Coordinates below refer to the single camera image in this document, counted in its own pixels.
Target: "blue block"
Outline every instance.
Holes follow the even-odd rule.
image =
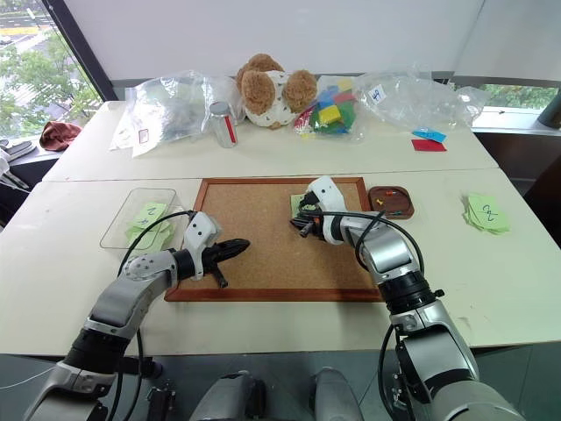
[[[332,97],[333,95],[330,95],[327,90],[324,90],[317,96],[317,101],[329,101]]]
[[[320,110],[323,110],[324,108],[327,108],[327,107],[335,104],[333,102],[332,98],[327,98],[327,99],[319,98],[317,103],[318,103],[318,106],[319,106]]]
[[[327,87],[325,92],[329,92],[331,96],[335,96],[339,93],[339,87],[337,85],[330,85]]]

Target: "cork board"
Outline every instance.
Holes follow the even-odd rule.
[[[313,178],[204,179],[194,209],[223,228],[219,240],[249,239],[251,245],[219,264],[230,286],[213,276],[185,280],[167,301],[381,301],[370,275],[348,245],[306,239],[290,223],[290,196],[304,193]],[[369,211],[361,177],[334,178],[349,210]]]

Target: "teddy bear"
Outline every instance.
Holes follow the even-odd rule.
[[[247,117],[269,129],[292,122],[317,93],[316,78],[309,71],[286,73],[268,54],[254,55],[238,71],[236,84]]]

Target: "clear plastic bag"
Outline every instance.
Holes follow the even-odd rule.
[[[489,93],[472,87],[453,90],[434,82],[430,73],[367,73],[355,81],[356,96],[366,110],[409,131],[447,132],[470,126],[483,111]]]
[[[321,76],[317,96],[295,120],[295,132],[303,138],[361,140],[364,113],[354,96],[354,77]]]
[[[233,79],[206,76],[193,70],[159,77],[126,90],[126,109],[111,149],[132,147],[132,156],[178,139],[196,139],[209,122],[209,107],[224,101],[234,123],[245,113]]]

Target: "yellow block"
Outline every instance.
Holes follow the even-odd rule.
[[[319,111],[319,122],[322,125],[328,125],[329,123],[333,123],[341,118],[341,113],[339,112],[339,108],[335,105],[330,105],[327,108]]]
[[[345,92],[346,90],[352,89],[352,80],[349,78],[346,79],[339,79],[337,81],[337,86],[341,92]]]

